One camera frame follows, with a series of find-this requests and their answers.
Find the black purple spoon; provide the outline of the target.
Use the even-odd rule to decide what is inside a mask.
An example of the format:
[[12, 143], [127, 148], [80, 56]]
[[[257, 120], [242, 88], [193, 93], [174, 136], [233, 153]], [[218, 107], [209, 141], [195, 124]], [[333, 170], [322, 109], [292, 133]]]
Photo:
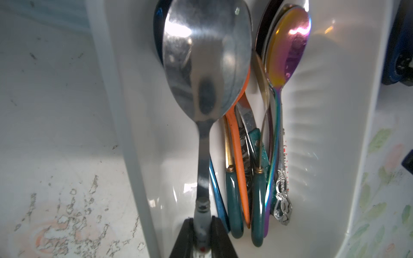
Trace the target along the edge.
[[267, 116], [267, 111], [270, 107], [270, 88], [268, 86], [268, 81], [265, 79], [264, 57], [268, 41], [273, 31], [273, 26], [279, 20], [282, 3], [283, 1], [270, 1], [266, 6], [258, 27], [255, 49], [252, 54], [252, 67], [264, 103], [265, 117]]

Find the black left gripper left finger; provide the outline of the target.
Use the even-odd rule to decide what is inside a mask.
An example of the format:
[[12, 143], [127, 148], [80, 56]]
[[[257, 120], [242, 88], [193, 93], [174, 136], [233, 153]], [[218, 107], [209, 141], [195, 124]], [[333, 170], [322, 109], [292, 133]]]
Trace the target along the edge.
[[183, 222], [177, 240], [171, 251], [170, 258], [192, 258], [194, 239], [193, 219], [187, 218]]

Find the rainbow iridescent spoon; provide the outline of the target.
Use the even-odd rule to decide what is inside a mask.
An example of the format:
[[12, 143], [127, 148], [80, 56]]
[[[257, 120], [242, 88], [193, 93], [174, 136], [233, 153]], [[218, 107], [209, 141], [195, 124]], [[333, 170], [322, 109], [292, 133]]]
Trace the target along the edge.
[[[268, 63], [264, 65], [267, 80], [273, 85], [277, 97], [281, 101], [282, 88], [287, 84], [295, 72], [303, 56], [311, 31], [311, 18], [305, 9], [296, 6], [290, 9], [275, 28], [270, 39]], [[270, 171], [269, 180], [274, 175]], [[270, 225], [270, 191], [272, 186], [267, 185], [265, 197], [265, 225], [264, 236], [268, 235]]]

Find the orange plastic spoon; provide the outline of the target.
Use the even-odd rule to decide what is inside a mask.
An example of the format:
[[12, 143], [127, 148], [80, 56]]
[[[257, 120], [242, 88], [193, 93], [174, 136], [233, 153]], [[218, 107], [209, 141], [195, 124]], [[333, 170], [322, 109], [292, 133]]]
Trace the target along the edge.
[[225, 114], [225, 117], [228, 121], [230, 132], [231, 132], [231, 140], [232, 140], [232, 147], [234, 153], [234, 161], [236, 167], [236, 174], [237, 174], [237, 181], [238, 181], [238, 188], [239, 188], [239, 195], [240, 195], [240, 202], [243, 209], [243, 215], [246, 222], [246, 226], [249, 229], [251, 227], [251, 219], [250, 219], [250, 209], [249, 209], [249, 202], [248, 202], [248, 193], [247, 193], [247, 185], [246, 185], [246, 178], [245, 178], [245, 171], [244, 171], [244, 161], [242, 155], [242, 148], [240, 144], [240, 134], [239, 134], [239, 127], [237, 123], [235, 107], [236, 104], [239, 102], [242, 95], [245, 93], [247, 88], [249, 79], [250, 79], [250, 72], [251, 69], [248, 69], [248, 73], [246, 79], [244, 81], [243, 88], [235, 101], [235, 103], [230, 107], [228, 112]]

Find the silver spoon marbled handle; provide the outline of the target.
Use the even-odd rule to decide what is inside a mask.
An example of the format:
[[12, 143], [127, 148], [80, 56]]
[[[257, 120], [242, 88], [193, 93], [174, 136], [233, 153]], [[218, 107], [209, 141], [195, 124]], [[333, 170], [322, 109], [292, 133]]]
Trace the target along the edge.
[[251, 210], [253, 196], [253, 171], [255, 166], [254, 160], [256, 158], [256, 151], [253, 147], [253, 140], [250, 137], [250, 132], [255, 130], [257, 127], [251, 106], [245, 96], [243, 96], [237, 103], [235, 114], [240, 134], [248, 203], [249, 209]]

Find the silver spoon clear handle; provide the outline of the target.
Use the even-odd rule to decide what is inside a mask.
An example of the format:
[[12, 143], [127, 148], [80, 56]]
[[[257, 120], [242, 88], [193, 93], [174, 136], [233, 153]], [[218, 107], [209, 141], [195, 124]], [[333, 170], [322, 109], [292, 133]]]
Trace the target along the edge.
[[[278, 22], [273, 26], [272, 35], [275, 33], [275, 28], [277, 24], [281, 21], [282, 16], [284, 16], [290, 9], [296, 7], [296, 4], [287, 3], [283, 1]], [[268, 63], [270, 39], [265, 51], [264, 65]], [[278, 118], [282, 116], [282, 104], [280, 99], [277, 97], [277, 92], [273, 85], [269, 83], [270, 87], [270, 107], [267, 111], [267, 119], [269, 125], [269, 136], [270, 136], [270, 149], [269, 157], [271, 166], [270, 171], [274, 172], [274, 175], [269, 184], [272, 186], [270, 191], [271, 205], [270, 214], [275, 217], [281, 224], [288, 225], [290, 210], [292, 209], [290, 200], [288, 198], [288, 183], [286, 167], [284, 165], [284, 146], [283, 146], [283, 136], [284, 130], [282, 128], [282, 119]]]
[[199, 132], [195, 248], [211, 248], [210, 130], [237, 100], [251, 60], [244, 1], [173, 1], [165, 20], [163, 67], [171, 92]]

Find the teal handled spoon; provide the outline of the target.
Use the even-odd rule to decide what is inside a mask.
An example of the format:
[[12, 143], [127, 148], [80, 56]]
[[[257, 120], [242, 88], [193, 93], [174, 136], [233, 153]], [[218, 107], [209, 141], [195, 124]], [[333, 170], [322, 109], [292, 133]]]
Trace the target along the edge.
[[[259, 55], [256, 52], [252, 54], [252, 67], [254, 69], [257, 84], [264, 103], [264, 115], [270, 107], [270, 87], [264, 71], [264, 65]], [[252, 225], [251, 238], [256, 247], [260, 247], [264, 240], [264, 224], [265, 224], [265, 196], [266, 196], [266, 177], [268, 169], [262, 166], [262, 155], [264, 151], [263, 136], [265, 131], [266, 119], [262, 120], [260, 138], [258, 164], [254, 168], [253, 176], [253, 209], [252, 209]]]
[[228, 121], [225, 116], [223, 117], [223, 130], [225, 141], [225, 185], [227, 192], [228, 216], [231, 234], [235, 239], [239, 239], [244, 234], [244, 218], [239, 198], [236, 168], [232, 155], [231, 135], [229, 131]]

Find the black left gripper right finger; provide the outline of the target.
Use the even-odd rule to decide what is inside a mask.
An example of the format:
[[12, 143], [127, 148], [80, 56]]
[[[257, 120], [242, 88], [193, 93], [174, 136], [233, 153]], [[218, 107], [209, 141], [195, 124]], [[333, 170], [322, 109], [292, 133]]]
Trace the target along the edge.
[[238, 258], [222, 221], [215, 216], [212, 216], [210, 242], [213, 258]]

